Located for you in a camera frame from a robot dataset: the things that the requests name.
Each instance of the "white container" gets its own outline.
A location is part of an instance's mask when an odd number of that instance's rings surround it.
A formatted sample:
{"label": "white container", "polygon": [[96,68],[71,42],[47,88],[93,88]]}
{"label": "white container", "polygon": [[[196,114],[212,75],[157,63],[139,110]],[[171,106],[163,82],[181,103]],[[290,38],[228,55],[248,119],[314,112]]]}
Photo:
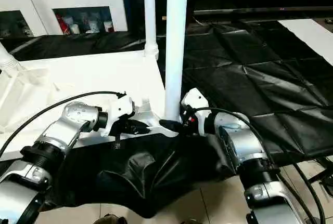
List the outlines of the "white container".
{"label": "white container", "polygon": [[80,29],[79,29],[79,26],[77,24],[73,24],[69,28],[70,28],[72,34],[79,34],[80,33]]}

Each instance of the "red bottle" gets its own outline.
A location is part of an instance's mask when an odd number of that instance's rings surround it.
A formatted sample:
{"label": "red bottle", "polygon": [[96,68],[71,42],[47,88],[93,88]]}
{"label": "red bottle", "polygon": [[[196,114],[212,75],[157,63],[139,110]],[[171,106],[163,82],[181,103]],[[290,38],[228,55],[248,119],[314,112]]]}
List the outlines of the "red bottle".
{"label": "red bottle", "polygon": [[56,15],[57,20],[59,22],[60,28],[63,32],[64,35],[70,35],[71,32],[69,31],[69,27],[67,26],[67,24],[63,21],[62,17],[60,15]]}

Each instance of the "black cloth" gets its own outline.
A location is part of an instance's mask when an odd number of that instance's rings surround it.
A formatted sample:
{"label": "black cloth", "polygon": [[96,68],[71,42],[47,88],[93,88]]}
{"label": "black cloth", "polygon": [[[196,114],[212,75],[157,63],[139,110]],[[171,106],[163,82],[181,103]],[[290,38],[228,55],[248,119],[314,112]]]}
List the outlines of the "black cloth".
{"label": "black cloth", "polygon": [[[8,47],[10,41],[2,41]],[[131,33],[46,36],[14,53],[18,60],[138,50]],[[164,78],[165,37],[158,38]],[[187,30],[183,94],[193,87],[211,106],[242,112],[278,165],[333,154],[333,68],[277,22]],[[218,139],[162,135],[74,149],[54,183],[58,206],[117,203],[151,217],[196,183],[233,176]],[[2,169],[8,164],[1,163]]]}

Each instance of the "tile floor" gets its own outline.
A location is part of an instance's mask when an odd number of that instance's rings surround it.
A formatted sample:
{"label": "tile floor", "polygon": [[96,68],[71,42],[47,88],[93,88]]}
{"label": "tile floor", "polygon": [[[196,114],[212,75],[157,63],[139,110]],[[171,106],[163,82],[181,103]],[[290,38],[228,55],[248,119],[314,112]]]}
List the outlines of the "tile floor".
{"label": "tile floor", "polygon": [[[308,178],[323,170],[313,161],[299,165]],[[318,216],[316,205],[295,169],[287,166],[281,171],[294,188],[302,192],[303,200],[313,215]],[[314,183],[313,187],[322,202],[326,223],[333,224],[333,198],[318,183]],[[186,219],[196,219],[203,224],[246,224],[245,216],[249,209],[244,201],[241,182],[238,177],[233,177],[219,183],[202,184],[200,189],[178,199],[151,219],[144,219],[128,208],[115,204],[87,204],[41,213],[36,223],[92,224],[108,213],[125,216],[129,224],[180,224]]]}

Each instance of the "white plastic bracket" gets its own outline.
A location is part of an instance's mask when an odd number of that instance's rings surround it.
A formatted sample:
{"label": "white plastic bracket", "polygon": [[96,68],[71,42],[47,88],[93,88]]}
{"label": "white plastic bracket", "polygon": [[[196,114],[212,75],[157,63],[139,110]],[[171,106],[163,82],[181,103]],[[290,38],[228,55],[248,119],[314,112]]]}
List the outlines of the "white plastic bracket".
{"label": "white plastic bracket", "polygon": [[102,137],[107,137],[111,131],[113,124],[119,120],[123,115],[131,115],[134,111],[133,100],[130,96],[126,95],[111,103],[110,108],[107,110],[108,122],[105,129],[101,132]]}
{"label": "white plastic bracket", "polygon": [[[182,100],[183,106],[191,106],[192,108],[208,107],[208,100],[201,94],[197,88],[191,89]],[[198,118],[199,135],[206,136],[204,133],[204,121],[211,113],[210,110],[197,111],[195,116]]]}

